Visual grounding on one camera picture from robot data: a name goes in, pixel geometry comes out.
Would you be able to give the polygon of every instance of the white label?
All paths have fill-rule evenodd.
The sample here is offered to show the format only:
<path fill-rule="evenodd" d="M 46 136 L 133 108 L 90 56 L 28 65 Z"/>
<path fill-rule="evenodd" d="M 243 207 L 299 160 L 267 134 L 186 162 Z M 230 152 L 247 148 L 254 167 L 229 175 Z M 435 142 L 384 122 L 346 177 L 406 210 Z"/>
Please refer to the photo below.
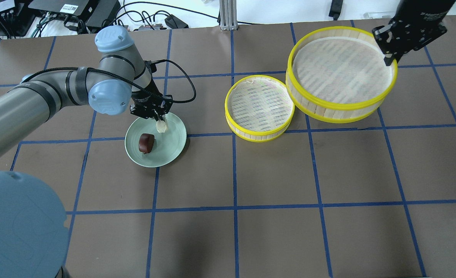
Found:
<path fill-rule="evenodd" d="M 65 4 L 61 8 L 60 12 L 64 12 L 65 14 L 74 14 L 77 8 L 78 6 Z"/>

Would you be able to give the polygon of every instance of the yellow rim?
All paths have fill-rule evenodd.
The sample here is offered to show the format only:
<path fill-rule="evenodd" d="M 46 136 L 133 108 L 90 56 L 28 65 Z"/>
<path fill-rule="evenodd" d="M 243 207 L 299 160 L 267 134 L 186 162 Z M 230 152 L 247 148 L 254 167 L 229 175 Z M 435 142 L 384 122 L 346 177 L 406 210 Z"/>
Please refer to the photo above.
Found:
<path fill-rule="evenodd" d="M 284 132 L 281 132 L 281 133 L 278 134 L 277 136 L 272 137 L 272 138 L 270 138 L 270 139 L 265 139 L 265 140 L 254 140 L 254 139 L 249 139 L 249 138 L 247 138 L 247 137 L 241 136 L 240 134 L 238 134 L 238 133 L 236 132 L 236 130 L 234 130 L 234 129 L 231 127 L 231 125 L 228 125 L 228 126 L 229 126 L 230 130 L 231 130 L 234 134 L 236 134 L 238 137 L 240 137 L 241 139 L 247 140 L 247 141 L 250 141 L 250 142 L 255 142 L 255 143 L 269 142 L 269 141 L 272 141 L 272 140 L 274 140 L 274 139 L 276 139 L 276 138 L 278 138 L 278 137 L 280 137 L 281 135 L 284 134 Z"/>
<path fill-rule="evenodd" d="M 333 103 L 333 102 L 328 102 L 326 100 L 322 100 L 311 93 L 309 93 L 307 90 L 305 90 L 302 85 L 297 81 L 297 78 L 295 77 L 295 74 L 293 74 L 293 59 L 295 58 L 295 55 L 297 53 L 298 47 L 303 44 L 309 37 L 312 35 L 315 35 L 316 33 L 323 32 L 323 31 L 328 31 L 328 30 L 334 30 L 334 29 L 347 29 L 347 30 L 352 30 L 356 32 L 363 33 L 365 35 L 368 35 L 369 37 L 374 37 L 371 33 L 358 29 L 358 28 L 353 28 L 353 27 L 347 27 L 347 26 L 333 26 L 333 27 L 325 27 L 322 29 L 318 29 L 313 31 L 312 33 L 307 34 L 305 37 L 302 37 L 297 44 L 293 47 L 292 51 L 290 52 L 290 57 L 288 58 L 288 69 L 286 70 L 286 74 L 290 76 L 291 83 L 293 86 L 296 88 L 296 90 L 307 100 L 310 102 L 313 102 L 319 106 L 328 108 L 328 109 L 334 109 L 334 110 L 358 110 L 362 109 L 368 106 L 371 106 L 377 102 L 380 102 L 382 99 L 384 99 L 387 94 L 391 91 L 393 88 L 394 84 L 396 83 L 396 78 L 398 76 L 398 64 L 396 63 L 396 60 L 392 62 L 392 67 L 393 67 L 393 77 L 391 80 L 391 84 L 386 88 L 384 92 L 382 92 L 380 95 L 377 97 L 371 98 L 370 100 L 366 100 L 364 102 L 357 102 L 357 103 L 348 103 L 348 104 L 342 104 L 342 103 Z"/>
<path fill-rule="evenodd" d="M 269 131 L 251 131 L 251 130 L 248 130 L 248 129 L 245 129 L 245 128 L 242 128 L 239 124 L 237 124 L 235 122 L 235 120 L 233 120 L 233 118 L 231 117 L 231 115 L 229 114 L 228 112 L 228 99 L 229 99 L 229 95 L 231 95 L 231 92 L 233 91 L 234 88 L 236 88 L 236 86 L 238 86 L 238 84 L 240 84 L 241 82 L 245 81 L 246 79 L 249 79 L 249 78 L 254 78 L 254 77 L 264 77 L 264 78 L 270 78 L 272 81 L 276 81 L 278 82 L 279 84 L 281 84 L 283 86 L 283 88 L 285 88 L 286 91 L 288 91 L 286 89 L 286 85 L 279 81 L 278 79 L 274 78 L 274 77 L 270 77 L 270 76 L 267 76 L 267 75 L 261 75 L 261 74 L 257 74 L 257 75 L 251 75 L 251 76 L 247 76 L 247 77 L 244 77 L 242 79 L 240 79 L 237 83 L 235 83 L 235 85 L 233 85 L 229 91 L 228 91 L 228 94 L 226 95 L 226 99 L 224 100 L 224 114 L 226 115 L 226 119 L 232 124 L 234 125 L 237 129 L 247 133 L 247 134 L 250 134 L 250 135 L 254 135 L 254 136 L 264 136 L 264 135 L 271 135 L 271 134 L 274 134 L 280 130 L 282 130 L 283 128 L 285 128 L 287 125 L 289 125 L 289 123 L 291 122 L 291 119 L 293 118 L 293 114 L 295 114 L 295 102 L 293 102 L 293 107 L 292 107 L 292 110 L 291 110 L 291 115 L 290 117 L 288 118 L 288 120 L 286 120 L 286 122 L 281 125 L 281 127 L 277 128 L 277 129 L 274 129 L 274 130 L 269 130 Z"/>
<path fill-rule="evenodd" d="M 291 94 L 291 92 L 288 90 L 288 94 L 290 95 L 291 99 L 293 100 L 293 102 L 295 103 L 295 105 L 298 107 L 298 109 L 300 109 L 301 111 L 303 111 L 305 114 L 311 116 L 312 118 L 314 119 L 317 119 L 319 121 L 323 121 L 323 122 L 327 122 L 327 123 L 332 123 L 332 124 L 347 124 L 347 123 L 352 123 L 352 122 L 356 122 L 356 121 L 360 121 L 364 118 L 367 118 L 368 116 L 370 116 L 372 113 L 374 113 L 376 109 L 372 110 L 371 112 L 368 112 L 367 114 L 364 114 L 362 116 L 359 116 L 359 117 L 356 117 L 356 118 L 349 118 L 349 119 L 333 119 L 333 118 L 326 118 L 324 116 L 320 116 L 320 115 L 317 115 L 313 112 L 310 112 L 309 109 L 306 109 L 305 107 L 303 107 L 300 102 L 297 102 L 297 100 L 295 99 L 295 97 Z"/>

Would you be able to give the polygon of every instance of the power adapter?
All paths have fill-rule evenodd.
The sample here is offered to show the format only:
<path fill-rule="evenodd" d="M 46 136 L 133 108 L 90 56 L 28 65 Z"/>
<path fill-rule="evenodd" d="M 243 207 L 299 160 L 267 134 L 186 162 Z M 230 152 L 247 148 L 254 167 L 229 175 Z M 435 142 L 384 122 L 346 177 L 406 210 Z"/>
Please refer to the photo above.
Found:
<path fill-rule="evenodd" d="M 343 8 L 343 0 L 332 0 L 331 8 L 329 10 L 329 16 L 332 19 L 337 20 L 341 15 L 341 9 Z"/>
<path fill-rule="evenodd" d="M 183 29 L 183 28 L 188 28 L 188 24 L 183 22 L 181 19 L 179 19 L 176 16 L 173 16 L 173 14 L 170 14 L 167 18 L 164 19 L 164 22 L 168 27 L 171 29 Z"/>

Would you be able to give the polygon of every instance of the light green plate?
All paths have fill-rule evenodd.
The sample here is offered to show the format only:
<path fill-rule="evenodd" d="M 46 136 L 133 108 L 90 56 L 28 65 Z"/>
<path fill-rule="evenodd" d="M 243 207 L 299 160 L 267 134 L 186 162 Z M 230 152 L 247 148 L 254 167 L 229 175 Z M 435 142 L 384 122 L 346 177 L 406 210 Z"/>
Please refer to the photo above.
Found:
<path fill-rule="evenodd" d="M 130 159 L 140 166 L 159 167 L 172 162 L 178 157 L 187 141 L 187 130 L 183 122 L 173 113 L 164 116 L 168 130 L 159 133 L 156 130 L 156 120 L 136 119 L 125 135 L 125 150 Z M 138 150 L 138 141 L 143 133 L 154 135 L 154 146 L 148 154 Z"/>

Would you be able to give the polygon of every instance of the brown pastry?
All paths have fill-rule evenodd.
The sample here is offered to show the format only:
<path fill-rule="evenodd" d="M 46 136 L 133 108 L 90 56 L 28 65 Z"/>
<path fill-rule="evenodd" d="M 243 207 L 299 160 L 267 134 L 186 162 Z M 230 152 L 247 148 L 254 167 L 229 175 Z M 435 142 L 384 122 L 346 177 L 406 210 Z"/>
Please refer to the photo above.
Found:
<path fill-rule="evenodd" d="M 138 150 L 142 153 L 150 153 L 154 146 L 154 135 L 143 133 L 138 141 Z"/>

